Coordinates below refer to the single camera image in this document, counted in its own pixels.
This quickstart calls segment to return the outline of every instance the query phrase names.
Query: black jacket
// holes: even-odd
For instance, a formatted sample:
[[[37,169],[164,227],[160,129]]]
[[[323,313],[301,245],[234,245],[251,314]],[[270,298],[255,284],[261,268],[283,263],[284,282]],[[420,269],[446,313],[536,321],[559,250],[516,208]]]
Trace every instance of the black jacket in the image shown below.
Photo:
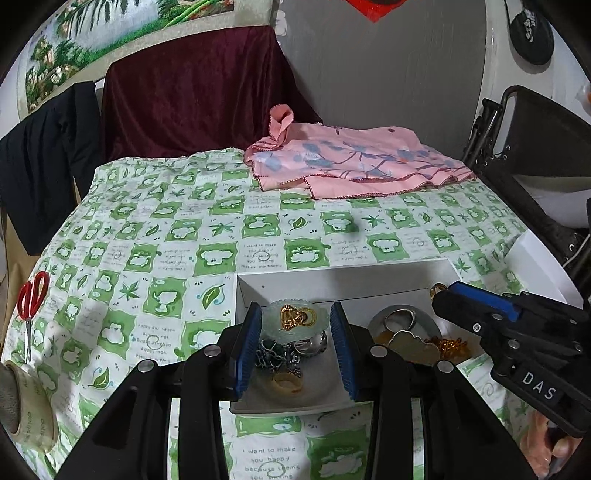
[[[76,83],[0,140],[0,200],[29,255],[40,255],[104,163],[93,82]]]

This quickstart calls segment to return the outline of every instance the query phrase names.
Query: white tray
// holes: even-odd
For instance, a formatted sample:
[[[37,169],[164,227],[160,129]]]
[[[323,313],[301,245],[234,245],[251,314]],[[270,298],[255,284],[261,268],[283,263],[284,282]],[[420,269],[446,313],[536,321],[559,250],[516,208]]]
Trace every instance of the white tray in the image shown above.
[[[448,259],[403,261],[378,265],[312,268],[270,273],[237,274],[235,281],[235,323],[244,320],[252,301],[261,308],[282,299],[303,299],[324,306],[334,301],[343,305],[349,323],[367,326],[383,308],[409,304],[427,312],[445,338],[468,341],[474,356],[482,353],[480,337],[443,320],[431,308],[429,289],[438,282],[449,285],[460,280]],[[254,369],[243,397],[231,404],[233,413],[249,416],[282,416],[321,413],[352,405],[343,388],[335,347],[330,334],[323,354],[300,364],[304,388],[284,396],[270,388],[265,373]]]

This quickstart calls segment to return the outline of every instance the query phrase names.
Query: black folding chair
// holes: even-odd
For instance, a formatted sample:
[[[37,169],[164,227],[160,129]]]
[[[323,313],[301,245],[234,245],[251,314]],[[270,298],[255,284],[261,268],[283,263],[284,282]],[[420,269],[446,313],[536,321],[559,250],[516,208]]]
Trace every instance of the black folding chair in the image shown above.
[[[511,97],[515,109],[507,139],[501,153],[494,154]],[[462,160],[564,264],[579,250],[588,230],[567,228],[552,220],[515,175],[591,178],[591,126],[553,100],[520,85],[509,87],[500,103],[483,100],[483,107]],[[584,299],[591,294],[591,241],[586,247],[589,250],[581,252],[566,269]]]

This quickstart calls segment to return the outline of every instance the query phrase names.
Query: green and white bedsheet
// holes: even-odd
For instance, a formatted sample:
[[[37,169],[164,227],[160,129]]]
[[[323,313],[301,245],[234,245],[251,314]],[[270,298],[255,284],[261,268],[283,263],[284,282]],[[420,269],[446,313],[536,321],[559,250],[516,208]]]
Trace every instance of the green and white bedsheet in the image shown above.
[[[235,272],[447,257],[464,281],[517,293],[521,285],[503,258],[524,230],[477,180],[392,197],[314,201],[301,190],[261,192],[234,149],[104,165],[33,272],[51,275],[34,320],[31,365],[60,435],[48,455],[22,453],[42,479],[53,477],[140,360],[177,362],[215,342],[233,315]],[[22,365],[25,331],[15,318],[2,360]],[[490,379],[487,358],[462,370],[517,436],[528,407]],[[246,419],[224,405],[221,414],[233,480],[363,477],[368,406]],[[169,464],[177,478],[172,417]],[[415,478],[422,478],[417,428]]]

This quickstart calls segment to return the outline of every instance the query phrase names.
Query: pink cloth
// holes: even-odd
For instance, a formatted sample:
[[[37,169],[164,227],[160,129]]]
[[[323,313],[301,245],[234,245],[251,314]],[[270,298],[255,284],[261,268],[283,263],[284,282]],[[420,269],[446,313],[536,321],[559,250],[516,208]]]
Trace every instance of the pink cloth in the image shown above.
[[[287,105],[271,109],[269,136],[244,159],[262,190],[308,188],[315,199],[393,195],[474,178],[412,130],[298,124]]]

